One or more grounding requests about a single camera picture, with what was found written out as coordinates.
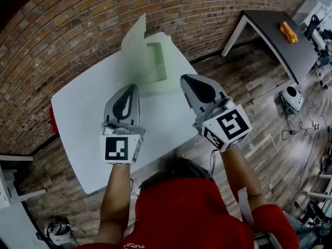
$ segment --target brick wall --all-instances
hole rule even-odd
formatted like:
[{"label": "brick wall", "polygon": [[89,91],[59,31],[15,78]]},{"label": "brick wall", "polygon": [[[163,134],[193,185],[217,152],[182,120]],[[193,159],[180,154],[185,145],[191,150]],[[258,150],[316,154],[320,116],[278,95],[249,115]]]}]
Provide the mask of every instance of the brick wall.
[{"label": "brick wall", "polygon": [[50,98],[118,51],[144,12],[147,34],[171,35],[192,60],[225,45],[242,9],[292,14],[303,1],[30,0],[0,33],[0,152],[29,154],[50,138]]}]

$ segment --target wooden floor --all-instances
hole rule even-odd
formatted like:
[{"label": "wooden floor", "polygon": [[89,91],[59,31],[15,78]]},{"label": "wooden floor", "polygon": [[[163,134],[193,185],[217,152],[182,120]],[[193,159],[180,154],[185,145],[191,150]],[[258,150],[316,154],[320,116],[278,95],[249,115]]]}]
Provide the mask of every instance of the wooden floor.
[{"label": "wooden floor", "polygon": [[[286,129],[286,121],[280,99],[270,97],[258,105],[251,100],[287,80],[287,75],[270,50],[261,43],[249,44],[232,49],[226,58],[212,57],[194,65],[196,71],[217,80],[235,103],[242,104],[254,130],[241,144],[243,153],[255,169],[269,202],[280,205],[285,211],[299,216],[300,210],[293,206],[303,168],[310,153],[313,139],[315,143],[302,179],[302,187],[297,195],[304,208],[308,198],[306,190],[320,190],[323,181],[317,179],[317,167],[324,152],[329,135],[320,117],[320,130],[304,131],[283,141],[281,133]],[[299,90],[305,98],[302,110],[290,119],[298,130],[299,121],[303,127],[311,127],[308,118],[310,106],[317,119],[324,115],[330,125],[332,122],[332,91],[322,90],[313,72],[301,82]],[[206,169],[210,168],[210,154],[213,146],[200,136],[194,137],[179,147],[174,153],[185,154]],[[135,189],[139,184],[157,171],[155,164],[147,167],[143,174],[136,174]],[[231,215],[240,216],[237,203],[227,183],[220,155],[216,158],[213,174],[222,197]],[[104,189],[87,195],[82,190],[67,159],[61,140],[57,139],[35,156],[35,161],[21,171],[19,187],[22,191],[45,188],[47,193],[35,198],[27,205],[41,229],[55,216],[65,216],[74,227],[79,243],[92,242],[99,226],[99,209]],[[131,202],[130,221],[134,219],[135,199]]]}]

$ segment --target cable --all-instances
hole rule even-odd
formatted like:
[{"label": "cable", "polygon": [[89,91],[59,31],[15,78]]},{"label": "cable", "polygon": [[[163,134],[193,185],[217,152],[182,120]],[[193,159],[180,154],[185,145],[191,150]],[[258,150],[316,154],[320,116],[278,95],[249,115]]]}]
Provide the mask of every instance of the cable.
[{"label": "cable", "polygon": [[329,223],[325,223],[325,222],[323,222],[322,221],[322,219],[320,218],[320,217],[318,217],[318,216],[316,216],[320,221],[321,221],[321,223],[322,223],[322,225],[321,225],[321,229],[322,229],[322,226],[323,225],[326,225],[326,226],[332,226],[332,224],[329,224]]},{"label": "cable", "polygon": [[[312,111],[312,106],[309,107],[309,110],[308,110],[308,118],[311,122],[313,122],[313,120],[310,118],[310,113]],[[315,107],[315,114],[311,114],[312,116],[315,116],[317,113],[317,104],[316,104],[316,107]]]},{"label": "cable", "polygon": [[130,178],[130,181],[131,181],[130,194],[132,194],[135,197],[139,197],[134,188],[134,180]]},{"label": "cable", "polygon": [[[315,113],[314,113],[314,114],[311,114],[312,116],[315,116],[315,115],[316,115],[316,113],[317,113],[317,106],[318,106],[319,102],[321,101],[321,98],[322,98],[322,97],[320,96],[320,99],[316,102]],[[309,110],[308,110],[308,114],[310,114],[312,110],[313,110],[313,108],[312,108],[312,106],[310,105]]]},{"label": "cable", "polygon": [[310,159],[310,156],[311,156],[311,153],[312,153],[313,146],[314,146],[314,143],[315,143],[315,140],[316,140],[317,135],[318,135],[318,132],[316,133],[315,137],[313,138],[313,141],[312,141],[312,147],[311,147],[311,150],[310,150],[310,153],[309,153],[309,156],[308,156],[308,159],[307,159],[306,165],[305,165],[305,167],[304,167],[304,169],[303,169],[303,172],[302,172],[302,175],[301,175],[301,178],[300,178],[299,185],[298,185],[297,190],[296,190],[296,193],[295,193],[295,195],[294,195],[294,197],[293,197],[294,206],[295,206],[296,208],[301,208],[301,207],[299,206],[299,204],[295,201],[295,198],[296,198],[296,196],[297,196],[297,193],[298,193],[299,190],[300,190],[301,181],[302,181],[302,178],[303,178],[303,176],[304,176],[304,174],[305,174],[306,167],[307,167],[307,165],[308,165],[308,162],[309,162],[309,159]]},{"label": "cable", "polygon": [[210,175],[212,179],[213,179],[214,167],[216,165],[216,153],[215,153],[216,151],[218,151],[218,149],[214,149],[210,155]]},{"label": "cable", "polygon": [[[316,129],[311,128],[311,127],[309,127],[309,128],[302,128],[302,127],[303,127],[303,122],[302,122],[302,121],[299,121],[299,130],[298,130],[298,131],[295,131],[295,127],[294,127],[293,123],[292,123],[288,118],[286,118],[286,122],[287,122],[287,127],[288,127],[288,129],[287,129],[287,130],[283,130],[282,133],[281,133],[281,138],[282,138],[283,141],[288,140],[292,135],[296,135],[296,134],[297,134],[298,132],[300,132],[301,130],[304,130],[304,131],[305,131],[305,133],[304,133],[305,136],[308,135],[308,130],[316,130]],[[284,133],[285,133],[285,132],[287,132],[287,133],[289,134],[289,136],[286,137],[286,138],[285,138],[285,136],[284,136]]]},{"label": "cable", "polygon": [[71,231],[71,234],[72,234],[72,236],[73,236],[74,241],[75,241],[75,242],[77,243],[77,245],[79,246],[79,243],[77,242],[75,236],[73,235],[73,231]]},{"label": "cable", "polygon": [[325,117],[324,117],[324,115],[319,115],[318,116],[318,118],[317,118],[317,121],[318,121],[318,126],[319,126],[319,119],[320,119],[320,117],[323,117],[323,119],[324,119],[324,122],[325,122],[325,126],[326,126],[326,130],[327,130],[327,132],[329,132],[329,127],[327,126],[327,123],[326,123],[326,120],[325,120]]}]

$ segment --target red shirt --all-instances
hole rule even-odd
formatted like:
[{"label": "red shirt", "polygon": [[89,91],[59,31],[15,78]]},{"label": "red shirt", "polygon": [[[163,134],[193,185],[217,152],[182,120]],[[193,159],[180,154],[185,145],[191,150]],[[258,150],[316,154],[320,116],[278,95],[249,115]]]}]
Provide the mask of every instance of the red shirt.
[{"label": "red shirt", "polygon": [[[230,216],[217,185],[200,178],[172,179],[142,191],[134,230],[119,247],[86,244],[82,249],[254,248],[251,228]],[[252,212],[257,231],[274,234],[282,248],[299,248],[297,236],[277,205]]]}]

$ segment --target white robot vacuum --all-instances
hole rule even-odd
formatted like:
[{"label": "white robot vacuum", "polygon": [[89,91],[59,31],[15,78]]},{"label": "white robot vacuum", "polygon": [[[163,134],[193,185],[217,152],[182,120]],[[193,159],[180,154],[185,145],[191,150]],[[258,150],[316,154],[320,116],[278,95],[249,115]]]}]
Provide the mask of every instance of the white robot vacuum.
[{"label": "white robot vacuum", "polygon": [[288,87],[281,92],[281,96],[287,105],[293,110],[299,112],[303,104],[303,96],[301,93],[293,87]]}]

